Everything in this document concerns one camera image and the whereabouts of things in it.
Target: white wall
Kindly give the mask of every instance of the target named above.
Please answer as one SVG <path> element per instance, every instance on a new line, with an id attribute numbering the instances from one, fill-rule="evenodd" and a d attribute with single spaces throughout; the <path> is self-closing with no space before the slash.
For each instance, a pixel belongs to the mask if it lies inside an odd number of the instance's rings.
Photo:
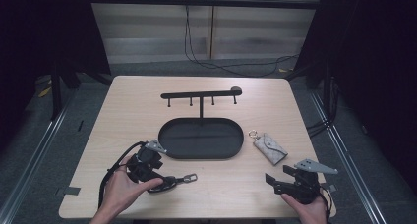
<path id="1" fill-rule="evenodd" d="M 184 6 L 92 6 L 110 64 L 187 59 Z M 198 59 L 297 54 L 314 15 L 312 10 L 270 8 L 191 6 L 189 11 Z"/>

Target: hand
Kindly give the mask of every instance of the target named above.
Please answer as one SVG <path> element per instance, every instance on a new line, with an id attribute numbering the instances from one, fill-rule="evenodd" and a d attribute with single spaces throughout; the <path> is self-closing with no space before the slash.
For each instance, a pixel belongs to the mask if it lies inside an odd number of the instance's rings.
<path id="1" fill-rule="evenodd" d="M 126 164 L 131 156 L 123 158 Z M 134 183 L 127 174 L 126 166 L 120 166 L 108 180 L 104 190 L 103 203 L 90 224 L 110 223 L 119 213 L 128 208 L 144 192 L 163 181 L 155 178 L 144 183 Z"/>
<path id="2" fill-rule="evenodd" d="M 288 194 L 282 194 L 282 199 L 291 206 L 300 217 L 302 224 L 326 224 L 326 205 L 320 196 L 310 204 L 302 204 Z"/>

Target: black cable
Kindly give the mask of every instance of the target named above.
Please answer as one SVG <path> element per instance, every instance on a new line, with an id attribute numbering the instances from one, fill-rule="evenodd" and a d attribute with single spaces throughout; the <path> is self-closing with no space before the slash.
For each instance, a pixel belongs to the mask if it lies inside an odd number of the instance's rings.
<path id="1" fill-rule="evenodd" d="M 305 75 L 307 71 L 313 69 L 314 67 L 316 67 L 316 65 L 320 64 L 322 61 L 320 60 L 315 60 L 313 61 L 313 63 L 310 63 L 308 65 L 306 65 L 303 68 L 297 68 L 296 70 L 294 70 L 292 73 L 288 74 L 287 76 L 284 77 L 284 79 L 291 81 L 299 76 Z"/>
<path id="2" fill-rule="evenodd" d="M 332 99 L 332 104 L 331 104 L 330 109 L 329 109 L 330 115 L 324 121 L 318 122 L 318 123 L 316 123 L 312 126 L 307 127 L 307 130 L 309 131 L 310 138 L 318 135 L 323 130 L 330 127 L 333 124 L 334 119 L 336 117 L 339 89 L 337 87 L 337 84 L 335 84 L 334 80 L 331 81 L 330 87 L 331 87 L 331 96 L 332 96 L 332 98 L 331 98 Z"/>
<path id="3" fill-rule="evenodd" d="M 319 197 L 322 198 L 322 200 L 325 202 L 325 206 L 326 206 L 326 221 L 328 221 L 328 219 L 330 218 L 330 212 L 331 209 L 328 206 L 328 200 L 325 198 L 325 196 L 323 196 L 322 193 L 318 192 Z"/>
<path id="4" fill-rule="evenodd" d="M 272 75 L 273 73 L 275 73 L 278 63 L 287 61 L 287 60 L 292 59 L 292 58 L 298 58 L 298 56 L 299 56 L 299 54 L 292 55 L 292 56 L 282 56 L 282 57 L 277 58 L 273 62 L 267 62 L 267 63 L 261 63 L 261 64 L 260 63 L 256 63 L 256 64 L 233 64 L 233 65 L 219 66 L 219 65 L 216 65 L 216 64 L 213 64 L 213 63 L 201 62 L 196 58 L 196 55 L 194 54 L 194 50 L 193 50 L 193 44 L 192 44 L 192 41 L 191 41 L 191 39 L 192 39 L 191 38 L 191 29 L 190 29 L 190 13 L 189 13 L 189 7 L 188 6 L 186 6 L 186 15 L 187 15 L 187 17 L 186 17 L 186 31 L 185 31 L 185 38 L 184 38 L 184 52 L 185 52 L 185 55 L 186 55 L 187 59 L 190 60 L 192 63 L 198 64 L 199 66 L 204 67 L 206 69 L 213 69 L 213 70 L 220 69 L 220 70 L 223 70 L 225 72 L 228 72 L 228 73 L 231 73 L 231 74 L 234 74 L 234 75 L 238 75 L 238 76 L 241 76 L 241 77 L 247 77 L 247 78 L 262 78 L 262 77 L 266 77 L 266 76 L 269 76 L 269 75 Z M 191 51 L 191 54 L 192 54 L 193 58 L 191 58 L 188 55 L 188 52 L 187 52 L 187 37 L 188 37 L 188 42 L 189 42 L 188 44 L 190 46 L 190 51 Z M 237 73 L 237 72 L 234 72 L 234 71 L 231 71 L 231 70 L 227 69 L 227 68 L 230 68 L 230 67 L 265 66 L 265 65 L 272 65 L 272 64 L 274 64 L 274 67 L 271 71 L 269 71 L 266 74 L 257 75 L 257 76 L 240 74 L 240 73 Z"/>
<path id="5" fill-rule="evenodd" d="M 331 198 L 330 192 L 328 192 L 328 190 L 326 190 L 324 187 L 320 186 L 322 188 L 323 191 L 325 191 L 328 194 L 328 198 L 330 198 L 330 207 L 328 209 L 328 211 L 331 211 L 331 209 L 333 208 L 333 198 Z"/>
<path id="6" fill-rule="evenodd" d="M 101 184 L 100 184 L 100 190 L 99 190 L 99 193 L 98 193 L 98 208 L 100 208 L 101 207 L 101 204 L 102 204 L 102 202 L 103 202 L 103 197 L 104 197 L 104 188 L 105 188 L 105 185 L 107 184 L 107 182 L 108 182 L 108 180 L 110 179 L 110 177 L 113 175 L 113 173 L 120 167 L 120 166 L 123 166 L 123 165 L 120 165 L 120 162 L 123 160 L 123 158 L 124 157 L 126 157 L 126 155 L 132 150 L 132 149 L 134 149 L 136 146 L 138 146 L 138 145 L 140 145 L 140 146 L 143 146 L 143 145 L 145 145 L 145 144 L 147 144 L 147 142 L 142 142 L 142 141 L 139 141 L 139 142 L 137 142 L 137 143 L 134 143 L 132 146 L 130 146 L 123 154 L 122 154 L 122 156 L 120 156 L 120 158 L 117 160 L 117 162 L 115 162 L 114 164 L 113 164 L 113 166 L 110 168 L 110 169 L 107 169 L 107 173 L 106 173 L 106 175 L 103 177 L 103 180 L 101 181 Z"/>

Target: black oval tray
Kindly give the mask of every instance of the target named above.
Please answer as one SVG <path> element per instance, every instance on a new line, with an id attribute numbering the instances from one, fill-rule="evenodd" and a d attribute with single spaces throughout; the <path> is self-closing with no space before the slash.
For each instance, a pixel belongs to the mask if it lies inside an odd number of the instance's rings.
<path id="1" fill-rule="evenodd" d="M 226 159 L 243 144 L 243 132 L 226 118 L 176 118 L 162 126 L 158 139 L 177 159 Z"/>

